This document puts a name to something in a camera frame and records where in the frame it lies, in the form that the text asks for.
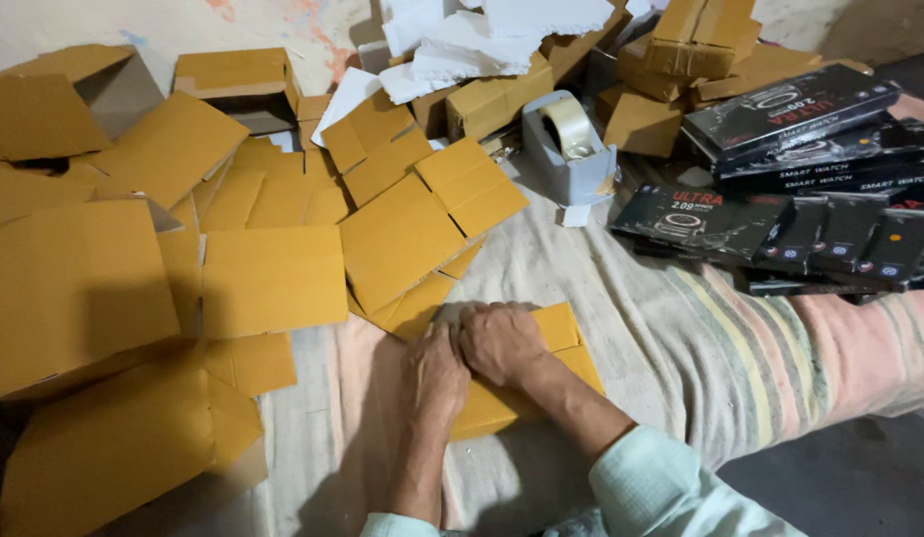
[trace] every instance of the styrofoam piece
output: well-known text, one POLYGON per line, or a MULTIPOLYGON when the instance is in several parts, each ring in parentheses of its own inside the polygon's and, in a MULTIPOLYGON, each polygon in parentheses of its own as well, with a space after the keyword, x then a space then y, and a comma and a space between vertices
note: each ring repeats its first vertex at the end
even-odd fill
POLYGON ((390 67, 379 74, 385 92, 394 104, 407 103, 418 96, 448 88, 456 80, 418 80, 412 75, 412 62, 390 67))
POLYGON ((595 154, 566 162, 542 122, 540 108, 566 96, 572 96, 571 92, 552 91, 522 108, 522 143, 535 161, 540 178, 546 183, 554 202, 570 207, 607 200, 611 198, 610 194, 596 192, 606 179, 615 177, 617 172, 618 149, 615 144, 605 147, 595 132, 595 126, 591 125, 595 154))
POLYGON ((531 66, 531 55, 541 46, 541 35, 492 38, 485 15, 458 11, 427 31, 422 44, 436 49, 476 56, 500 69, 531 66))
POLYGON ((412 74, 419 80, 463 80, 524 75, 528 65, 499 67, 480 53, 460 53, 423 45, 415 50, 412 74))
POLYGON ((343 79, 340 80, 339 86, 336 87, 336 92, 329 100, 329 106, 326 107, 320 122, 316 124, 316 131, 310 140, 313 140, 313 143, 320 147, 325 147, 322 136, 323 129, 346 117, 347 114, 352 112, 353 108, 359 106, 359 103, 370 98, 374 92, 381 90, 382 87, 383 83, 372 73, 367 73, 355 67, 346 69, 343 79))
POLYGON ((389 58, 392 53, 389 52, 389 44, 383 39, 382 41, 373 41, 356 47, 359 52, 359 61, 363 65, 363 71, 379 75, 389 68, 389 58))
POLYGON ((483 0, 492 37, 582 35, 601 30, 615 7, 607 0, 483 0))

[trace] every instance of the sealed cardboard box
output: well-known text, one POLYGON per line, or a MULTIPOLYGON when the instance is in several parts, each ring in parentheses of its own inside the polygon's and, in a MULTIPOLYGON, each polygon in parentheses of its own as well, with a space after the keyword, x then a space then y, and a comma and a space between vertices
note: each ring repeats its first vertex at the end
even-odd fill
POLYGON ((337 226, 207 233, 206 337, 284 332, 345 321, 348 316, 337 226))
POLYGON ((624 87, 614 114, 604 131, 604 143, 614 143, 619 151, 670 157, 683 119, 680 100, 660 102, 624 87))
POLYGON ((671 102, 687 92, 694 78, 646 69, 645 53, 652 38, 648 32, 618 51, 618 79, 660 101, 671 102))
POLYGON ((161 101, 134 47, 39 55, 0 72, 0 154, 26 161, 107 149, 161 101))
MULTIPOLYGON (((532 311, 532 316, 539 324, 545 348, 595 391, 604 394, 571 306, 563 302, 532 311)), ((541 409, 521 392, 474 379, 468 388, 468 400, 453 423, 450 440, 474 439, 501 431, 516 421, 540 421, 543 417, 541 409)))
POLYGON ((36 211, 0 229, 0 398, 50 397, 180 333, 143 200, 36 211))
POLYGON ((263 434, 260 413, 202 362, 194 349, 169 354, 38 408, 7 461, 2 535, 86 535, 239 466, 263 434))
POLYGON ((446 97, 449 140, 481 140, 514 121, 522 106, 552 91, 552 68, 541 53, 532 54, 525 75, 472 80, 446 97))
POLYGON ((645 67, 695 79, 723 79, 749 50, 754 0, 672 0, 648 43, 645 67))
POLYGON ((213 176, 246 135, 246 127, 178 91, 90 164, 112 179, 104 194, 143 192, 169 209, 213 176))
POLYGON ((552 67, 552 78, 555 85, 574 79, 584 68, 588 52, 596 45, 601 50, 610 47, 618 34, 631 21, 631 13, 624 8, 627 0, 611 0, 611 3, 615 9, 601 30, 589 31, 585 35, 553 33, 541 40, 539 51, 552 67))
POLYGON ((297 126, 300 90, 282 47, 181 55, 174 72, 174 91, 205 100, 251 134, 297 126))

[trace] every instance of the black product box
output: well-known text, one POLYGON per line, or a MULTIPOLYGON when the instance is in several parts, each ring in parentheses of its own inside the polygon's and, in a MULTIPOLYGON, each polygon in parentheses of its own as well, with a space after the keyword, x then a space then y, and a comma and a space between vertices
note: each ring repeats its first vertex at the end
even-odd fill
POLYGON ((791 274, 809 272, 808 259, 827 220, 827 198, 794 198, 793 206, 796 209, 793 220, 780 229, 776 239, 761 249, 761 254, 754 260, 756 269, 791 274))
POLYGON ((816 271, 853 272, 866 250, 879 219, 887 207, 886 194, 828 192, 827 221, 814 244, 809 265, 816 271))
POLYGON ((725 196, 709 188, 643 184, 611 231, 655 239, 729 265, 751 266, 791 210, 789 196, 725 196))
POLYGON ((886 180, 901 174, 904 167, 924 162, 924 145, 913 144, 908 137, 885 134, 904 131, 892 116, 881 112, 876 121, 763 161, 715 172, 718 189, 792 194, 841 182, 886 180))
POLYGON ((891 83, 833 64, 688 114, 682 131, 712 171, 723 171, 858 126, 899 94, 891 83))

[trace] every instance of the flattened cardboard box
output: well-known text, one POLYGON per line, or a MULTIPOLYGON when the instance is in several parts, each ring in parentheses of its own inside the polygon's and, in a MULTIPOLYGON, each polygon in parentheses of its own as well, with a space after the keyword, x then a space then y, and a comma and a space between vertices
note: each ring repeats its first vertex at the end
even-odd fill
POLYGON ((161 101, 134 47, 39 55, 0 72, 0 154, 25 161, 107 149, 161 101))
POLYGON ((239 465, 263 434, 260 413, 202 358, 191 350, 152 360, 39 408, 7 461, 2 535, 85 535, 203 472, 239 465))
POLYGON ((514 121, 522 106, 552 91, 552 67, 541 53, 532 54, 525 75, 472 80, 446 97, 449 140, 482 140, 514 121))
POLYGON ((251 134, 297 126, 301 93, 282 47, 181 55, 174 77, 174 91, 205 100, 251 134))
POLYGON ((143 192, 169 209, 211 177, 247 133, 209 104, 178 91, 90 164, 112 179, 104 194, 143 192))
POLYGON ((284 332, 347 317, 338 226, 207 233, 205 337, 284 332))
MULTIPOLYGON (((586 384, 604 394, 595 364, 592 363, 567 302, 532 311, 538 322, 545 348, 564 362, 586 384)), ((468 388, 468 400, 453 423, 452 442, 497 433, 516 421, 540 421, 544 413, 524 394, 512 388, 498 388, 478 378, 468 388)))
POLYGON ((645 67, 697 79, 723 79, 738 50, 756 41, 750 25, 754 0, 672 0, 648 44, 645 67))
POLYGON ((146 201, 96 201, 0 229, 0 398, 54 396, 180 333, 154 226, 146 201))

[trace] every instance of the clear tape roll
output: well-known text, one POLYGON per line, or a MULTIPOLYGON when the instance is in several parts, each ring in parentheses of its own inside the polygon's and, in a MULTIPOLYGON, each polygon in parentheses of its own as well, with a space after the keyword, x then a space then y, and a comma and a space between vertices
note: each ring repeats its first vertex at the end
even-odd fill
POLYGON ((591 121, 581 108, 581 103, 573 96, 564 96, 546 104, 539 109, 542 122, 545 118, 557 132, 554 142, 561 148, 561 157, 565 161, 584 159, 595 154, 591 143, 591 121))

